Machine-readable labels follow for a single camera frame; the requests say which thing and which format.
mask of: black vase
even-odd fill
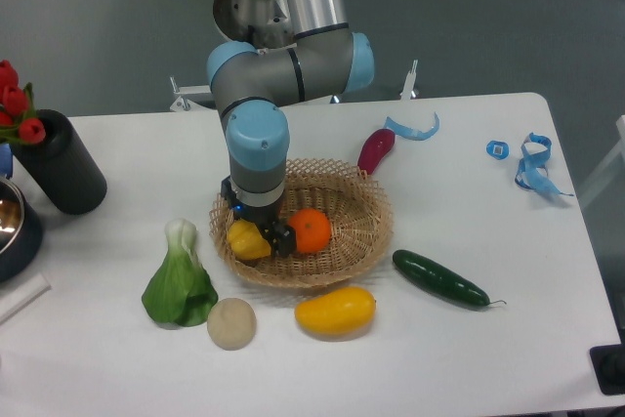
[[[34,146],[11,145],[13,155],[59,210],[92,211],[106,196],[106,179],[69,119],[51,109],[37,111],[46,138]]]

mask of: metal bowl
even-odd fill
[[[43,238],[41,222],[20,189],[0,177],[0,282],[23,271]]]

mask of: cucumber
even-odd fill
[[[473,282],[412,251],[405,249],[395,251],[393,264],[416,286],[462,306],[483,308],[503,302],[503,300],[491,302],[486,292]]]

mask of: bok choy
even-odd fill
[[[185,219],[165,227],[167,254],[141,297],[149,317],[159,323],[196,326],[206,322],[218,295],[197,259],[197,227]]]

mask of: white table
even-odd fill
[[[41,214],[30,271],[52,290],[0,326],[0,415],[486,416],[609,407],[588,351],[619,338],[574,197],[549,202],[515,186],[529,132],[552,139],[550,178],[572,183],[547,103],[537,95],[285,109],[290,157],[356,162],[364,140],[396,121],[439,132],[397,139],[375,176],[395,208],[389,255],[355,280],[375,295],[371,329],[343,342],[303,333],[298,298],[241,282],[216,256],[208,212],[227,175],[213,112],[74,118],[108,195],[91,214],[56,212],[28,176],[14,181]],[[490,140],[511,155],[497,161]],[[256,310],[254,341],[225,352],[204,326],[167,330],[141,304],[165,254],[164,225],[197,224],[198,254],[221,298]],[[390,255],[410,249],[507,306],[473,312],[408,283]]]

